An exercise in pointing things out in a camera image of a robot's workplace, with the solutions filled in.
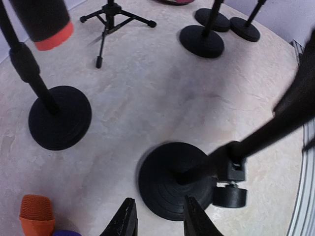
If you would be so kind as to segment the short black microphone stand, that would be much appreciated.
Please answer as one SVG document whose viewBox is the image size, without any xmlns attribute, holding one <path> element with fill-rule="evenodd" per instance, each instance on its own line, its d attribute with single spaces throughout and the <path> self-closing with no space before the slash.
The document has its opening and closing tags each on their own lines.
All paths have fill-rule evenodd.
<svg viewBox="0 0 315 236">
<path fill-rule="evenodd" d="M 214 8 L 215 2 L 216 1 L 213 2 L 212 8 L 200 8 L 195 11 L 194 18 L 202 26 L 206 26 Z M 227 32 L 229 29 L 230 21 L 223 14 L 218 13 L 212 24 L 212 30 L 217 32 Z"/>
</svg>

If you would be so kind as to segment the purple toy microphone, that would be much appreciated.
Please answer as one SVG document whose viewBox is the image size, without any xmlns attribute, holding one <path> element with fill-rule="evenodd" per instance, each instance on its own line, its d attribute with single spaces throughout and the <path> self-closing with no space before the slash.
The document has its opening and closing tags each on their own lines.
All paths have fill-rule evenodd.
<svg viewBox="0 0 315 236">
<path fill-rule="evenodd" d="M 78 232 L 71 230 L 57 230 L 53 233 L 53 236 L 81 236 Z"/>
</svg>

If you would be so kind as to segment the orange toy microphone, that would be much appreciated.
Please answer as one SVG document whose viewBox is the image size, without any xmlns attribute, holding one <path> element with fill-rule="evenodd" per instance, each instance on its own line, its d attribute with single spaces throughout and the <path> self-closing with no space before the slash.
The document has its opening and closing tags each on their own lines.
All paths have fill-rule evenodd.
<svg viewBox="0 0 315 236">
<path fill-rule="evenodd" d="M 19 219 L 24 235 L 52 236 L 55 217 L 49 198 L 40 195 L 24 195 L 20 206 Z"/>
</svg>

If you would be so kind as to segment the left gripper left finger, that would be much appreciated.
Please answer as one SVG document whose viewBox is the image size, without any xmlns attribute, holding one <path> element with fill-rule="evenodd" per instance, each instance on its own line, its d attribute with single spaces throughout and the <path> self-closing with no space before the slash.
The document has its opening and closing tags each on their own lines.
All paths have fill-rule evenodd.
<svg viewBox="0 0 315 236">
<path fill-rule="evenodd" d="M 137 235 L 138 217 L 136 202 L 133 198 L 126 198 L 100 236 Z"/>
</svg>

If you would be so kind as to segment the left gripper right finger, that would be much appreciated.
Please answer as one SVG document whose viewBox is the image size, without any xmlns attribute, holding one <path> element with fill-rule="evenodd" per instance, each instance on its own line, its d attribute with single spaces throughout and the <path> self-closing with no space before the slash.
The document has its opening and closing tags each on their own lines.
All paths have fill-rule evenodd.
<svg viewBox="0 0 315 236">
<path fill-rule="evenodd" d="M 185 196 L 185 236 L 223 236 L 194 197 Z"/>
</svg>

